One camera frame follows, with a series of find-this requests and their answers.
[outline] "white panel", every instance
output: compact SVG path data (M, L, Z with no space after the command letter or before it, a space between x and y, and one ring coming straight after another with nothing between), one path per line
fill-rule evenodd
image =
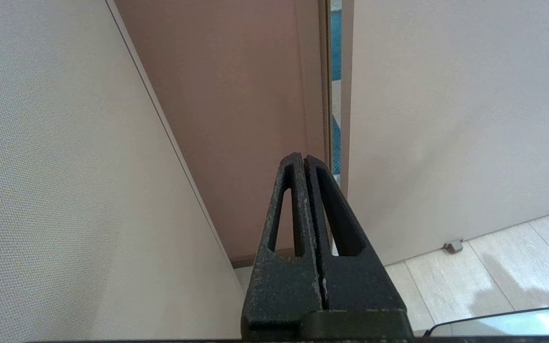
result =
M434 325L433 319L431 319L429 310L427 310L423 297L421 297L417 285L414 284L406 264L395 263L386 266L385 269L406 304L412 330L424 333L425 330L430 329Z
M383 262L549 214L549 1L354 14L348 199Z
M103 1L0 1L0 342L238 337L242 291Z
M516 310L549 307L549 247L529 224L470 244Z
M513 311L468 243L406 260L436 324Z

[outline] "textured wall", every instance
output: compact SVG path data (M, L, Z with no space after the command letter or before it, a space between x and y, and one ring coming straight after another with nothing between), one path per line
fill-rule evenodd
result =
M549 1L354 14L348 199L383 262L548 214Z
M303 84L296 1L116 6L227 254L255 254L279 161L294 151L320 158L324 151L322 111L305 113L311 89L321 104L320 70ZM318 52L316 3L308 13ZM314 117L320 125L307 125ZM284 211L277 248L292 247L291 224Z
M0 342L238 337L242 291L104 1L0 1Z

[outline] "mirror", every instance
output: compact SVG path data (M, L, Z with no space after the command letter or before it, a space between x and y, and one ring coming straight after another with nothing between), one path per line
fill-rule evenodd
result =
M425 337L549 335L549 308L538 308L438 324Z

